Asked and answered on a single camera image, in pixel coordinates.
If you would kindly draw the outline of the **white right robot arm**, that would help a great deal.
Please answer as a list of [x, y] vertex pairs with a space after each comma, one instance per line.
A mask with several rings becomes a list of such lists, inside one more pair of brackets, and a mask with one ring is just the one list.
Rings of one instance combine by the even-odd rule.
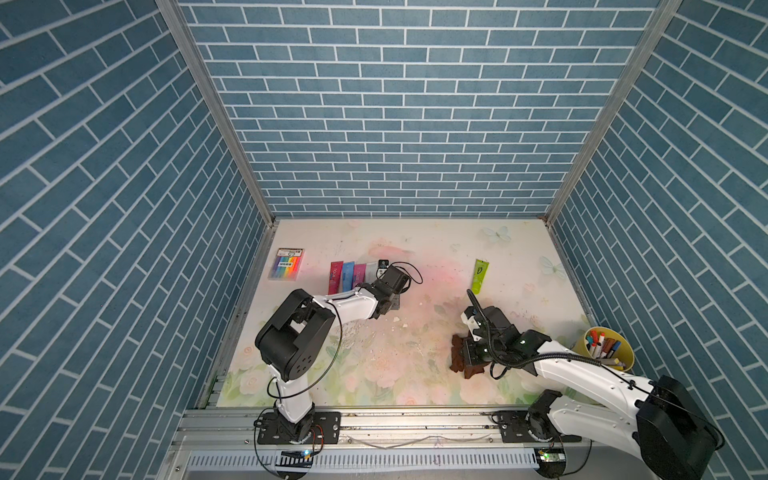
[[724, 447], [722, 432], [677, 380], [649, 380], [609, 366], [605, 358], [579, 355], [536, 330], [519, 332], [496, 307], [476, 304], [461, 314], [466, 336], [452, 339], [453, 371], [471, 378], [522, 370], [557, 382], [588, 398], [578, 402], [546, 389], [524, 411], [494, 413], [504, 442], [549, 444], [539, 472], [557, 478], [565, 472], [564, 442], [591, 440], [644, 462], [661, 479], [700, 479], [713, 454]]

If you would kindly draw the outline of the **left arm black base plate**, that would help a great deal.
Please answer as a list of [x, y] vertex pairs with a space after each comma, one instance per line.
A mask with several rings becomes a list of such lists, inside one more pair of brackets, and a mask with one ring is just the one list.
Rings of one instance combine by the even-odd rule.
[[291, 423], [279, 411], [268, 409], [254, 422], [259, 445], [337, 444], [342, 415], [338, 411], [311, 410], [296, 424]]

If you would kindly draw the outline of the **magenta toothpaste tube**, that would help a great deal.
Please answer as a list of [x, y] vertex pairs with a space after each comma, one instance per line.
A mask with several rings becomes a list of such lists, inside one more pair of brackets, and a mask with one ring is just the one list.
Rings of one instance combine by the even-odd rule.
[[352, 287], [355, 288], [365, 282], [367, 265], [364, 263], [356, 263], [353, 266], [353, 281]]

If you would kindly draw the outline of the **blue toothpaste tube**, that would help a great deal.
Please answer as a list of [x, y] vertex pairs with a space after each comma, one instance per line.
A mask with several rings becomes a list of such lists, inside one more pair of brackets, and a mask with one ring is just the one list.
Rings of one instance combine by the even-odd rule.
[[341, 273], [341, 292], [351, 291], [354, 286], [354, 262], [344, 262]]

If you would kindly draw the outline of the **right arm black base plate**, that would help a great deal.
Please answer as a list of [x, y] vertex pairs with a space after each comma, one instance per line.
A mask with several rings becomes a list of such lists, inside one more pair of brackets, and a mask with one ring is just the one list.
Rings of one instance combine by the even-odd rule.
[[497, 427], [502, 442], [511, 443], [579, 443], [582, 437], [558, 432], [551, 422], [539, 414], [531, 416], [526, 410], [501, 410], [489, 415]]

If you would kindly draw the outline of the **green toothpaste tube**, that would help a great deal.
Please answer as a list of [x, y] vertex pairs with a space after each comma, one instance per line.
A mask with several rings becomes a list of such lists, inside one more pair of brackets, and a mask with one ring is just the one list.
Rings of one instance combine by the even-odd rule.
[[481, 259], [475, 260], [471, 280], [471, 291], [473, 294], [478, 295], [481, 292], [488, 268], [489, 263], [487, 261]]

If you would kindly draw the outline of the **red toothpaste tube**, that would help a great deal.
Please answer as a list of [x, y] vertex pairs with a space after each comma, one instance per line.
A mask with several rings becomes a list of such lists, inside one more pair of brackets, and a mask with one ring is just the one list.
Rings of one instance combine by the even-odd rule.
[[328, 295], [335, 295], [340, 292], [343, 265], [343, 261], [334, 261], [330, 264], [327, 292]]

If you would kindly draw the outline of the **brown wiping cloth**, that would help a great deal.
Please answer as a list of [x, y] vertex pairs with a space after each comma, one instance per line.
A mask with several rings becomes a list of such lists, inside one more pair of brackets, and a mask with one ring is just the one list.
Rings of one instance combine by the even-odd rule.
[[482, 374], [489, 365], [478, 352], [478, 343], [471, 335], [461, 337], [453, 334], [451, 338], [451, 365], [450, 369], [460, 373], [465, 379]]

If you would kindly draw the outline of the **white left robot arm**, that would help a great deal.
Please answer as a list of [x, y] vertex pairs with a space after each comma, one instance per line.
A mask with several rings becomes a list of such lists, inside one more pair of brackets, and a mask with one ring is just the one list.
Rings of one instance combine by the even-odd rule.
[[313, 386], [307, 375], [333, 326], [377, 319], [388, 313], [414, 279], [405, 269], [391, 264], [372, 282], [348, 292], [311, 295], [292, 291], [258, 332], [254, 346], [269, 367], [275, 382], [277, 420], [294, 436], [303, 437], [314, 424]]

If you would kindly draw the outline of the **white pink-capped toothpaste tube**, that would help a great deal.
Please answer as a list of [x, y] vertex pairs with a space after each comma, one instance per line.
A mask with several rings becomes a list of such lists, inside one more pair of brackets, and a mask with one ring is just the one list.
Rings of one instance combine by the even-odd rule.
[[366, 271], [365, 271], [365, 281], [367, 283], [372, 283], [377, 278], [377, 272], [378, 272], [378, 263], [377, 262], [370, 262], [366, 264]]

